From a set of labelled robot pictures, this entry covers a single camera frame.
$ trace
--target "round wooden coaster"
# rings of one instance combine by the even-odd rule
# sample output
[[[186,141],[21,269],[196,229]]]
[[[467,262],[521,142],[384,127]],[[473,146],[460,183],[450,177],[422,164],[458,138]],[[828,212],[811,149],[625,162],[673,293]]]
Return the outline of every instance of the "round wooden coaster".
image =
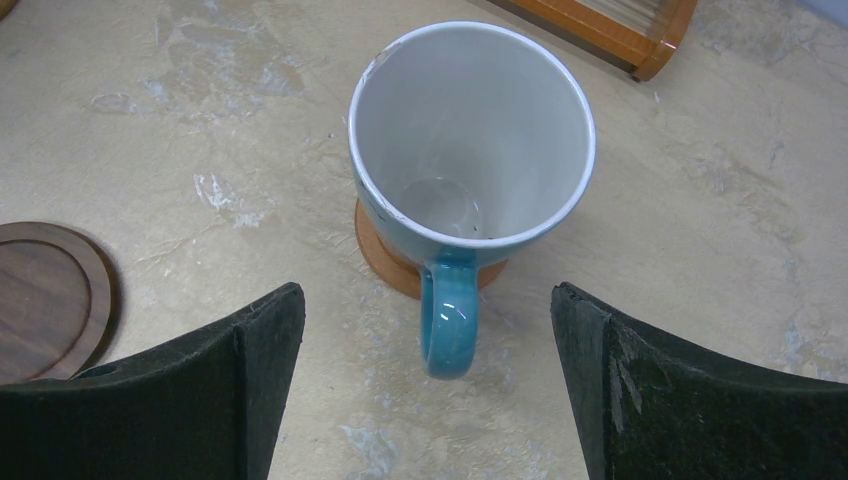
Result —
[[[75,232],[0,225],[0,385],[77,373],[117,311],[114,279],[106,255]]]
[[[365,208],[359,199],[356,200],[356,212],[353,218],[356,228],[356,241],[365,261],[384,282],[400,293],[415,299],[421,298],[421,277],[418,269],[392,255],[377,236],[377,230],[371,224],[371,219],[365,213]],[[506,266],[506,260],[495,265],[480,269],[477,276],[477,288],[483,288],[492,283],[495,277]]]

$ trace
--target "beige countertop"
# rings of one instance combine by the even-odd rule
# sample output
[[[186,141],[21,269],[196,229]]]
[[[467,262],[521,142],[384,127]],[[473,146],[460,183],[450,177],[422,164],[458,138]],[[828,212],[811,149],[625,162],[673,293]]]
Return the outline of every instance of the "beige countertop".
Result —
[[[483,291],[472,371],[443,383],[418,303],[358,251],[344,117],[376,53],[456,19],[550,48],[598,154],[573,214]],[[585,478],[548,313],[562,281],[848,382],[848,32],[789,2],[701,0],[637,84],[483,0],[23,0],[0,22],[0,124],[0,223],[74,226],[120,267],[103,361],[303,286],[270,478]]]

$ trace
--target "mug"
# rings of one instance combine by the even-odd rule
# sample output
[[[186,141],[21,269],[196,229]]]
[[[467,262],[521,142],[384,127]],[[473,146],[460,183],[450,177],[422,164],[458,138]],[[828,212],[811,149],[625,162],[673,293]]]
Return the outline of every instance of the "mug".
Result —
[[[477,273],[574,208],[595,159],[586,96],[510,30],[447,22],[377,55],[348,117],[359,199],[383,245],[421,275],[421,353],[455,379],[477,341]]]

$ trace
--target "mug rim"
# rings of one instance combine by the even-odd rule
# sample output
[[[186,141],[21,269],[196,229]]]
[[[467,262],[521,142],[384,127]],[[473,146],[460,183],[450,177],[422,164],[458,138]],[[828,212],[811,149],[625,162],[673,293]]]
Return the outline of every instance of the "mug rim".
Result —
[[[359,153],[359,144],[356,137],[356,114],[359,107],[359,100],[362,96],[362,91],[365,88],[365,84],[368,82],[369,77],[371,76],[372,70],[382,64],[382,62],[385,60],[385,58],[380,58],[381,56],[383,56],[382,54],[384,52],[391,52],[394,48],[398,47],[403,42],[411,40],[415,37],[425,35],[436,30],[445,29],[487,30],[490,32],[509,36],[512,39],[523,43],[524,45],[532,49],[534,52],[542,55],[542,57],[544,57],[545,60],[548,61],[548,63],[550,63],[560,72],[560,74],[565,78],[565,80],[568,81],[568,83],[571,85],[571,88],[577,94],[577,97],[580,101],[580,105],[583,108],[583,117],[584,121],[586,122],[586,132],[588,136],[588,149],[586,152],[587,158],[583,167],[583,174],[581,175],[580,182],[577,184],[577,188],[575,188],[574,192],[568,198],[568,201],[565,202],[565,204],[563,204],[562,207],[560,207],[556,211],[556,213],[554,213],[551,217],[549,217],[548,219],[533,228],[524,230],[514,235],[493,239],[466,239],[437,232],[412,220],[411,218],[404,215],[394,205],[392,205],[391,202],[389,202],[388,199],[386,199],[383,194],[380,193],[380,190],[377,188],[377,185],[374,183],[374,181],[371,179],[371,176],[368,174],[368,170],[365,168],[365,163],[362,161],[362,156]],[[546,48],[542,47],[535,41],[517,32],[513,32],[512,30],[482,22],[452,21],[427,25],[412,30],[411,32],[401,36],[400,38],[386,46],[386,48],[381,50],[381,54],[378,54],[362,73],[362,76],[359,78],[359,83],[357,83],[356,89],[353,91],[353,97],[351,99],[350,109],[348,111],[347,133],[354,168],[359,174],[359,177],[362,180],[364,187],[368,190],[368,192],[371,194],[377,204],[381,208],[383,208],[390,217],[401,223],[406,228],[429,240],[443,245],[450,245],[469,249],[493,249],[510,247],[536,239],[544,235],[546,232],[550,231],[555,226],[557,226],[574,209],[574,207],[583,197],[583,193],[586,191],[586,187],[589,184],[589,180],[592,177],[592,172],[595,167],[596,138],[595,122],[592,116],[592,110],[589,107],[589,101],[586,99],[586,95],[583,93],[583,89],[580,88],[580,85],[577,83],[577,80],[574,79],[574,76],[571,74],[571,72],[565,67],[565,65],[562,64],[562,62],[558,58],[556,58],[551,52],[549,52]]]

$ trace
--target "dark wooden coaster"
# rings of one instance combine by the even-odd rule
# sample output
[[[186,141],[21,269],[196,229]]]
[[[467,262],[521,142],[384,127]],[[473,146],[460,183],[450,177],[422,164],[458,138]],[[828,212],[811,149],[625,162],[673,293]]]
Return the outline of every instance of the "dark wooden coaster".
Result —
[[[83,236],[0,225],[0,384],[77,373],[117,311],[116,287],[105,254]]]

